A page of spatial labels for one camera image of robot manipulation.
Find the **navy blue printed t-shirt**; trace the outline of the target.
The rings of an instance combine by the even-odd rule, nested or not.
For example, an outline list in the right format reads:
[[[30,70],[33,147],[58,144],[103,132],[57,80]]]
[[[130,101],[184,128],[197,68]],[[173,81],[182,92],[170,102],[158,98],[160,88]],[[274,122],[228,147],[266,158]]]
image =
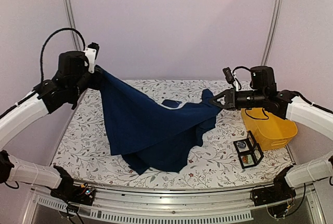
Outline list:
[[[203,135],[215,128],[221,111],[209,102],[209,89],[202,91],[199,103],[168,109],[107,71],[99,91],[110,153],[122,156],[139,175],[149,168],[180,172],[190,150],[202,146]]]

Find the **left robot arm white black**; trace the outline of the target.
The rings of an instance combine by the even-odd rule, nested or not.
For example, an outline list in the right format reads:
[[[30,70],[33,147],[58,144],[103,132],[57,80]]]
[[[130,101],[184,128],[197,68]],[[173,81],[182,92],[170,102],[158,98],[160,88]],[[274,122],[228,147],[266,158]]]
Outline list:
[[[66,103],[75,109],[81,94],[94,87],[100,76],[95,68],[97,48],[60,54],[58,70],[51,80],[42,81],[14,108],[1,117],[1,182],[23,182],[57,189],[66,200],[77,196],[72,178],[62,168],[42,166],[10,155],[3,148],[29,125],[55,112]]]

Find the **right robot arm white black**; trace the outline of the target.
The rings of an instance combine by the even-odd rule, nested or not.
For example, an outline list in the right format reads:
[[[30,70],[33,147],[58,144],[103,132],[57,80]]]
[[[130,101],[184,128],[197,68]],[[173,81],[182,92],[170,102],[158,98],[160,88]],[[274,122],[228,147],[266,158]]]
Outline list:
[[[332,111],[307,100],[300,92],[277,90],[274,70],[262,65],[249,68],[250,90],[236,86],[210,99],[210,103],[224,110],[263,108],[283,120],[300,123],[332,139]],[[274,179],[269,190],[273,201],[280,201],[298,185],[332,176],[332,152],[301,165],[289,166]]]

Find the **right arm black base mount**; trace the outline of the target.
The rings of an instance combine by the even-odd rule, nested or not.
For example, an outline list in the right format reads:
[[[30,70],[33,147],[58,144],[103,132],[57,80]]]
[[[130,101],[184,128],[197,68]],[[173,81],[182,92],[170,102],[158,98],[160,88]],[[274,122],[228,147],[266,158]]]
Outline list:
[[[295,189],[287,185],[283,176],[277,176],[273,180],[272,186],[255,187],[250,192],[250,199],[254,202],[255,206],[288,200],[294,198],[295,196]]]

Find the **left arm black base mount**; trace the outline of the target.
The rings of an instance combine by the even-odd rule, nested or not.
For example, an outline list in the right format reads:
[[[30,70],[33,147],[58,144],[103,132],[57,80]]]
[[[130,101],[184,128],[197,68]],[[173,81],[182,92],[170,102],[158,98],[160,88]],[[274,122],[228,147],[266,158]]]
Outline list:
[[[87,183],[79,186],[75,185],[73,178],[65,169],[59,166],[54,166],[54,168],[60,173],[61,182],[58,188],[50,190],[50,195],[61,199],[65,203],[78,203],[92,206],[96,188],[89,186]]]

